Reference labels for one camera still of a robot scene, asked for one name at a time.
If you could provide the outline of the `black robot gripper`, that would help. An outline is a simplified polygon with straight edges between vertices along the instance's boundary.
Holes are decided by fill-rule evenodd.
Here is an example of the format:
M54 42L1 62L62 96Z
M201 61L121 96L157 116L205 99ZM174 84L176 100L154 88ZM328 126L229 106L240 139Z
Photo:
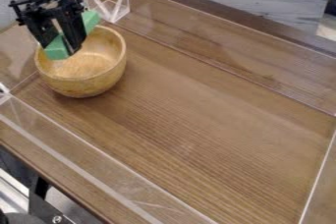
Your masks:
M52 21L57 21L69 55L81 48L86 32L82 22L82 0L12 0L9 7L17 16L17 22L26 26L42 48L46 48L58 36Z

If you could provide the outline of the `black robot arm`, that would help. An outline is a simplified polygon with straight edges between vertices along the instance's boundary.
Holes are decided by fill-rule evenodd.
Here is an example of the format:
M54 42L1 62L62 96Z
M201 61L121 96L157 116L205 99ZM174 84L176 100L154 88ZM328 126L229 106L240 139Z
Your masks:
M50 60L66 59L78 51L88 34L82 0L12 0L9 7Z

